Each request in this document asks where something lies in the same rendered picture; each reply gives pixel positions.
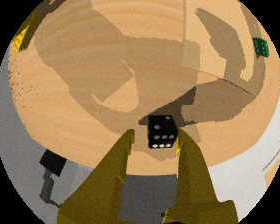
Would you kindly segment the green die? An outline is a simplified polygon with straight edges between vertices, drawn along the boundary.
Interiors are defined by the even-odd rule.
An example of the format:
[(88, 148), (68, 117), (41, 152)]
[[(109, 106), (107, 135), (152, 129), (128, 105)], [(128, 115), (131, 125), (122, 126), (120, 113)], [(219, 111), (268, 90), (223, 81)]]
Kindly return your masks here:
[(257, 37), (253, 37), (252, 39), (253, 39), (256, 54), (268, 58), (270, 54), (269, 54), (267, 41), (265, 39), (261, 39)]

